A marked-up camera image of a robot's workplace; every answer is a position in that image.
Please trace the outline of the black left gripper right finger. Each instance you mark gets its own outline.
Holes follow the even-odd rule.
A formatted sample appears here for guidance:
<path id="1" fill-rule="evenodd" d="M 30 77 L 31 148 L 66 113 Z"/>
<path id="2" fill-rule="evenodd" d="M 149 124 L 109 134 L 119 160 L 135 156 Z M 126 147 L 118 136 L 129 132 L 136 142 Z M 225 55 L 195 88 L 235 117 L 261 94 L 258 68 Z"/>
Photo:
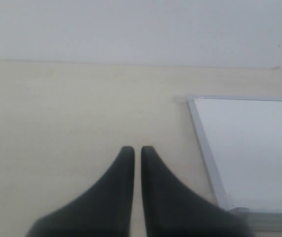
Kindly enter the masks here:
<path id="1" fill-rule="evenodd" d="M 249 226 L 203 199 L 164 164 L 153 146 L 141 149 L 141 189 L 149 237 L 252 237 Z"/>

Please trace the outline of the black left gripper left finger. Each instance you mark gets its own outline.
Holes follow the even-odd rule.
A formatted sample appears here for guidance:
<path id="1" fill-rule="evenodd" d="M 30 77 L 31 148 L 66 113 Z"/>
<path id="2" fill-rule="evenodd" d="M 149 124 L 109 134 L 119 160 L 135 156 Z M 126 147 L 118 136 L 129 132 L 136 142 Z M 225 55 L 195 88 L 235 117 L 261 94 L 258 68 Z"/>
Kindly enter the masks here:
<path id="1" fill-rule="evenodd" d="M 124 146 L 109 169 L 81 196 L 38 219 L 29 237 L 128 237 L 135 151 Z"/>

